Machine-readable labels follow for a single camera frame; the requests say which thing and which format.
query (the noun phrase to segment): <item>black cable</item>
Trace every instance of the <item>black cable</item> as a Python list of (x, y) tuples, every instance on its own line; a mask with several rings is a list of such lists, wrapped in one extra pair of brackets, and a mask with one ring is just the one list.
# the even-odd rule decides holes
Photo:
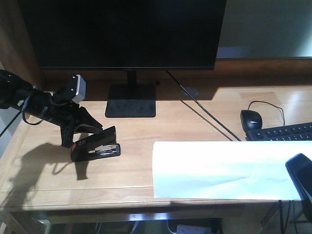
[(288, 210), (287, 210), (287, 217), (286, 217), (286, 222), (285, 222), (285, 227), (284, 227), (284, 233), (286, 233), (287, 225), (288, 225), (288, 220), (290, 216), (290, 210), (291, 210), (291, 201), (288, 201)]
[(38, 125), (38, 124), (40, 124), (40, 123), (43, 121), (43, 119), (41, 119), (41, 120), (38, 121), (37, 123), (30, 123), (30, 122), (27, 121), (26, 116), (25, 116), (25, 113), (26, 113), (26, 109), (27, 109), (29, 100), (30, 100), (30, 98), (32, 98), (32, 96), (36, 93), (37, 90), (38, 90), (38, 88), (37, 88), (36, 86), (34, 86), (34, 90), (33, 90), (32, 93), (25, 99), (24, 104), (23, 104), (23, 107), (22, 107), (22, 109), (21, 109), (22, 118), (23, 118), (24, 122), (25, 122), (25, 123), (28, 123), (28, 124), (30, 124), (30, 125)]
[(54, 105), (54, 106), (64, 106), (64, 105), (67, 104), (67, 102), (61, 103), (61, 104), (57, 104), (57, 103), (53, 102), (53, 101), (52, 101), (52, 96), (51, 96), (51, 95), (49, 95), (49, 101), (50, 101), (50, 103), (51, 103), (52, 105)]
[(222, 128), (224, 128), (228, 133), (230, 133), (236, 140), (241, 141), (241, 139), (238, 138), (231, 130), (229, 130), (225, 125), (223, 125), (218, 119), (216, 119), (212, 114), (210, 114), (196, 99), (193, 97), (192, 94), (190, 94), (183, 85), (169, 72), (166, 71), (168, 75), (183, 89), (183, 91), (191, 98), (194, 102), (206, 113), (208, 114), (214, 121), (216, 121)]
[(16, 120), (16, 118), (21, 114), (21, 111), (19, 111), (13, 119), (9, 122), (9, 124), (4, 128), (4, 130), (0, 133), (0, 137), (5, 133), (5, 131), (11, 126), (11, 124)]
[(278, 206), (279, 206), (279, 222), (280, 222), (280, 228), (281, 228), (281, 234), (284, 234), (284, 224), (283, 224), (283, 204), (281, 200), (278, 200)]
[(296, 219), (296, 214), (295, 214), (294, 201), (292, 201), (292, 219), (293, 219), (293, 225), (294, 225), (296, 234), (299, 234), (298, 229), (297, 229), (297, 219)]
[(267, 101), (258, 101), (258, 100), (255, 100), (255, 101), (252, 101), (251, 103), (249, 103), (248, 110), (249, 110), (251, 104), (253, 104), (254, 102), (262, 102), (262, 103), (269, 104), (269, 105), (271, 105), (271, 106), (273, 106), (273, 107), (279, 109), (279, 110), (281, 111), (282, 118), (283, 118), (283, 126), (285, 126), (285, 116), (284, 116), (284, 110), (283, 110), (283, 108), (281, 108), (281, 107), (279, 107), (279, 106), (276, 106), (276, 105), (274, 105), (274, 104), (272, 104), (272, 103), (269, 103), (269, 102), (267, 102)]

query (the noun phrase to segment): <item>wall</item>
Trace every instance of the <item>wall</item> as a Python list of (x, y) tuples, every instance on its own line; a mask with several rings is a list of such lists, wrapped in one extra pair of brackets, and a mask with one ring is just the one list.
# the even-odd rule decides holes
[(311, 0), (227, 0), (218, 58), (312, 57)]

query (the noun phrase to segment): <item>stapler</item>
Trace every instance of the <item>stapler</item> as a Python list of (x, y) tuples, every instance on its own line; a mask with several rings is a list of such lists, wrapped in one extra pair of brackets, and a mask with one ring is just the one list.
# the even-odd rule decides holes
[(71, 159), (74, 162), (89, 161), (120, 154), (120, 145), (116, 143), (116, 128), (112, 126), (99, 134), (76, 141), (72, 146)]

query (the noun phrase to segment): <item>monitor cable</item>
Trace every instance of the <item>monitor cable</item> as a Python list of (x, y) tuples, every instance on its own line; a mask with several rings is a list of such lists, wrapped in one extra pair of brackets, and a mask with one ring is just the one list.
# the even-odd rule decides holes
[(166, 71), (167, 74), (183, 89), (183, 91), (191, 98), (193, 101), (207, 114), (209, 115), (215, 122), (217, 122), (222, 128), (224, 128), (229, 134), (231, 134), (236, 140), (241, 141), (230, 129), (228, 129), (224, 124), (222, 124), (216, 117), (214, 117), (209, 111), (207, 111), (197, 100), (196, 98), (188, 92), (183, 85), (169, 72)]

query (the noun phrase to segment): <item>cable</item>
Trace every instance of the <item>cable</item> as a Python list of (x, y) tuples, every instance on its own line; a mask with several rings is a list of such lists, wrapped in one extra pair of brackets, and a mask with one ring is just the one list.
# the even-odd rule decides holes
[(269, 103), (269, 102), (267, 102), (267, 101), (258, 101), (258, 100), (255, 100), (255, 101), (252, 101), (251, 103), (249, 103), (248, 110), (249, 110), (251, 104), (253, 104), (254, 102), (262, 102), (262, 103), (269, 104), (269, 105), (271, 105), (271, 106), (273, 106), (273, 107), (279, 109), (279, 111), (281, 111), (282, 118), (283, 118), (283, 126), (285, 126), (285, 116), (284, 116), (284, 110), (283, 110), (283, 108), (281, 108), (281, 107), (279, 107), (279, 106), (276, 106), (276, 105), (274, 105), (274, 104), (272, 104), (272, 103)]
[(288, 201), (288, 210), (287, 210), (287, 217), (286, 217), (286, 223), (285, 223), (285, 227), (284, 227), (284, 233), (286, 233), (286, 229), (287, 229), (287, 225), (288, 225), (288, 220), (289, 220), (289, 216), (290, 216), (290, 210), (291, 210), (291, 201)]
[(96, 234), (99, 234), (99, 231), (101, 230), (101, 227), (102, 227), (102, 223), (98, 223), (96, 224)]
[(280, 228), (281, 228), (281, 234), (284, 234), (284, 224), (283, 224), (283, 205), (282, 201), (278, 200), (278, 206), (279, 206), (279, 222), (280, 222)]
[(21, 111), (19, 111), (13, 119), (9, 122), (9, 124), (3, 129), (3, 131), (0, 133), (0, 137), (5, 133), (5, 131), (11, 126), (11, 124), (16, 120), (16, 118), (21, 114)]
[(296, 219), (296, 214), (295, 214), (294, 200), (292, 201), (292, 219), (293, 219), (293, 225), (294, 225), (296, 234), (299, 234), (298, 229), (297, 229), (297, 219)]
[(52, 96), (51, 96), (51, 95), (49, 95), (49, 102), (50, 102), (52, 105), (54, 105), (54, 106), (64, 106), (64, 105), (67, 104), (67, 102), (61, 103), (61, 104), (57, 104), (57, 103), (53, 102), (53, 101), (52, 101)]
[(170, 230), (170, 228), (169, 228), (169, 220), (167, 220), (167, 228), (168, 228), (168, 231), (169, 231), (171, 234), (176, 234), (176, 233), (174, 233), (173, 231)]
[(193, 97), (192, 94), (190, 94), (183, 85), (169, 72), (166, 71), (168, 75), (183, 89), (183, 91), (191, 98), (194, 102), (206, 113), (208, 114), (214, 121), (216, 121), (222, 128), (224, 128), (229, 134), (231, 134), (236, 140), (241, 141), (241, 139), (238, 138), (231, 130), (229, 130), (225, 125), (223, 125), (218, 119), (216, 119), (212, 114), (210, 114), (196, 99)]
[(139, 221), (137, 220), (134, 225), (133, 225), (133, 228), (132, 228), (132, 231), (130, 232), (130, 234), (133, 234), (135, 229), (137, 228), (137, 225), (138, 225)]
[(43, 119), (41, 119), (41, 120), (38, 121), (37, 123), (30, 123), (30, 122), (27, 121), (26, 116), (25, 116), (25, 113), (26, 113), (26, 109), (27, 109), (29, 100), (30, 100), (30, 98), (32, 98), (32, 96), (36, 93), (36, 90), (38, 90), (38, 87), (34, 86), (34, 89), (33, 89), (32, 93), (25, 99), (24, 104), (23, 104), (23, 107), (22, 107), (22, 109), (21, 109), (21, 111), (22, 111), (22, 118), (23, 118), (24, 122), (25, 122), (25, 123), (28, 123), (28, 124), (30, 124), (30, 125), (38, 125), (38, 124), (40, 124), (40, 123), (43, 121)]

